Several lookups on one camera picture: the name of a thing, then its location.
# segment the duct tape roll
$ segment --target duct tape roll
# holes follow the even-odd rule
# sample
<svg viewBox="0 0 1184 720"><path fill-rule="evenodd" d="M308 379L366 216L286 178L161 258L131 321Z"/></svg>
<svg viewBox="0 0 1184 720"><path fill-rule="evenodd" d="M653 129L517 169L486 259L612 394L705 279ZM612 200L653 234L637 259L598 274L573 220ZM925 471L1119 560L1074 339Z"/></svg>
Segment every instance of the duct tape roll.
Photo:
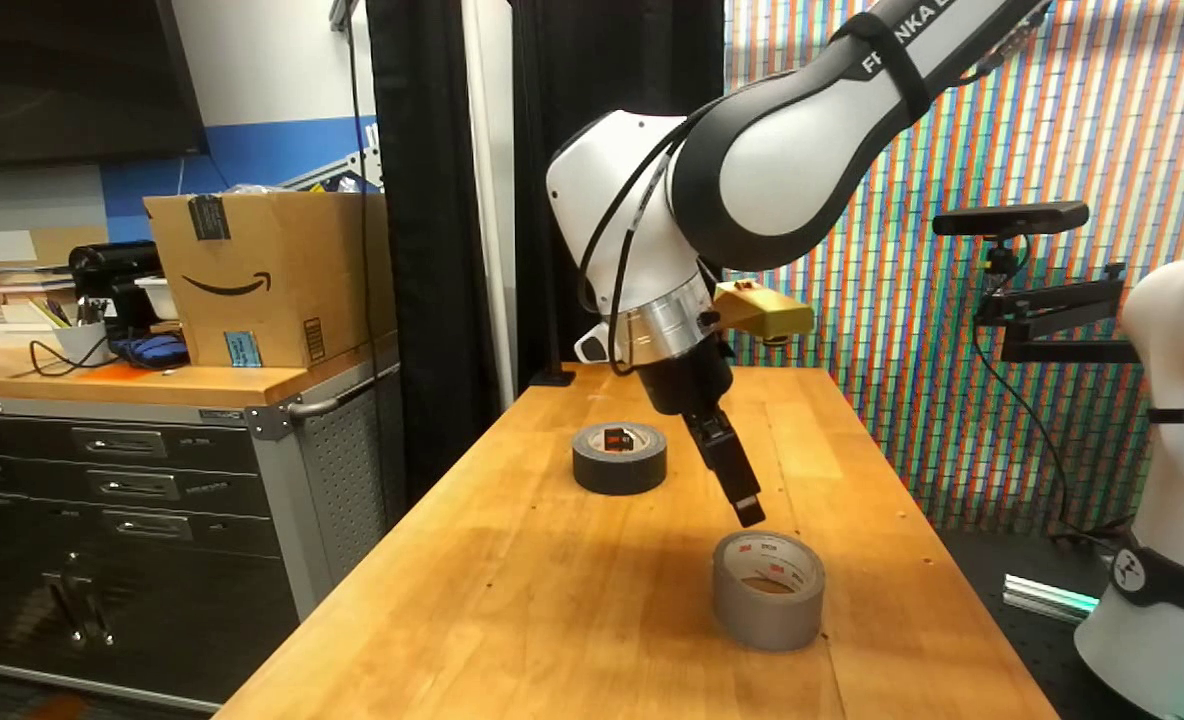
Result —
<svg viewBox="0 0 1184 720"><path fill-rule="evenodd" d="M711 607L720 629L748 650L806 650L821 637L826 565L792 538L725 538L711 554Z"/></svg>
<svg viewBox="0 0 1184 720"><path fill-rule="evenodd" d="M667 478L667 442L647 425L592 425L573 442L573 478L588 494L637 498Z"/></svg>

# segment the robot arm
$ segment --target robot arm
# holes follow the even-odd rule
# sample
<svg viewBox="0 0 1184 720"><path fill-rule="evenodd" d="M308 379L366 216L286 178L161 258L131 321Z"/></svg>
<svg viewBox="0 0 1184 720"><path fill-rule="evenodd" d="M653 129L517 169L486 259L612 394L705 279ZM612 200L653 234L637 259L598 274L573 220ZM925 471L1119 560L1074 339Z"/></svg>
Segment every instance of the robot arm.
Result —
<svg viewBox="0 0 1184 720"><path fill-rule="evenodd" d="M818 247L882 147L969 67L989 74L1048 0L886 0L821 55L692 115L612 112L548 166L608 361L686 418L739 526L764 521L705 265L774 269Z"/></svg>

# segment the appliance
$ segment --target appliance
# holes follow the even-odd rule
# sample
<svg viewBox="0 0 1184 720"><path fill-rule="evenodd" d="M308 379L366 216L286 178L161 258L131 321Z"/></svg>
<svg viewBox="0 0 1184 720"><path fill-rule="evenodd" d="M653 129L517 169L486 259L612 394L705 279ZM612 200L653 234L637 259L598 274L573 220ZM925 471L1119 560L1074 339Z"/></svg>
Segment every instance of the appliance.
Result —
<svg viewBox="0 0 1184 720"><path fill-rule="evenodd" d="M104 324L110 345L154 338L155 314L140 275L161 275L154 242L140 243L80 243L67 254L75 285L75 321Z"/></svg>
<svg viewBox="0 0 1184 720"><path fill-rule="evenodd" d="M720 411L731 373L707 269L776 269L826 243L886 146L989 77L1045 12L886 0L788 77L692 115L608 112L551 158L548 204L586 279L567 287L608 321L608 364L686 418L739 526L764 508Z"/></svg>
<svg viewBox="0 0 1184 720"><path fill-rule="evenodd" d="M0 169L206 154L171 0L0 3Z"/></svg>

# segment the wooden tabletop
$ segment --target wooden tabletop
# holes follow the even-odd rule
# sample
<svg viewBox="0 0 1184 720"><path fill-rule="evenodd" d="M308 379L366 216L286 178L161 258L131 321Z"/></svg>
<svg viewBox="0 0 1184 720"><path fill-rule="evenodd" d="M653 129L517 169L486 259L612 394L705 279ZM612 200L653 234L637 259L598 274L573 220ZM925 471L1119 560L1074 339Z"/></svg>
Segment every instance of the wooden tabletop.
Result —
<svg viewBox="0 0 1184 720"><path fill-rule="evenodd" d="M0 399L154 406L154 410L272 410L317 379L355 364L342 357L323 369L80 369L39 375L23 349L0 349Z"/></svg>
<svg viewBox="0 0 1184 720"><path fill-rule="evenodd" d="M716 478L637 375L580 369L527 390L221 717L1058 717L826 373L739 369L725 411L764 530L826 557L818 643L716 629ZM667 479L592 498L573 436L622 420L667 436Z"/></svg>

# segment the metal cabinet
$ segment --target metal cabinet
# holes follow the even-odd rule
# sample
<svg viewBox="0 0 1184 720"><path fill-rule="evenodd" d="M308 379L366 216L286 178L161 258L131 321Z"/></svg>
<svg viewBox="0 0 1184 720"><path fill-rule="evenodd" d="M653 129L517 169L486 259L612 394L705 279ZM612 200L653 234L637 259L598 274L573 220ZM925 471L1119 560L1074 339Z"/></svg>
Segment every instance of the metal cabinet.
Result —
<svg viewBox="0 0 1184 720"><path fill-rule="evenodd" d="M398 375L286 410L0 399L0 678L217 710L399 516Z"/></svg>

